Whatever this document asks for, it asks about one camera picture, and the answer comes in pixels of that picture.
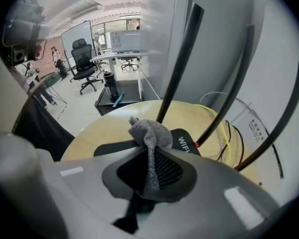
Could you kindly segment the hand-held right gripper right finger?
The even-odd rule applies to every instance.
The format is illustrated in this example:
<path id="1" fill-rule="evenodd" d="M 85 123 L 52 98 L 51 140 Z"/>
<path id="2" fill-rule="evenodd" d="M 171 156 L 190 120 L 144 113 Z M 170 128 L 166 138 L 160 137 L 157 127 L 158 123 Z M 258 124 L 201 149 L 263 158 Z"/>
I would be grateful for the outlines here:
<path id="1" fill-rule="evenodd" d="M 257 239 L 285 211 L 260 186 L 220 162 L 179 150 L 197 181 L 183 199 L 157 204 L 136 232 L 139 239 Z"/>

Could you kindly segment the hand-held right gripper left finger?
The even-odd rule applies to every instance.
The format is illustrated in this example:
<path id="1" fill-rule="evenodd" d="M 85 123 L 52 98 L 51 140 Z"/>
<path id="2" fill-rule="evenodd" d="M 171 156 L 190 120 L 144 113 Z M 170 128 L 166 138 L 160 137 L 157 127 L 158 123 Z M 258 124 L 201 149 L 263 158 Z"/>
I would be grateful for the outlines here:
<path id="1" fill-rule="evenodd" d="M 48 238 L 148 239 L 147 218 L 128 233 L 114 222 L 122 218 L 129 201 L 115 198 L 102 181 L 103 170 L 114 161 L 140 151 L 131 148 L 88 159 L 54 162 L 49 152 L 37 150 L 40 225 Z"/>

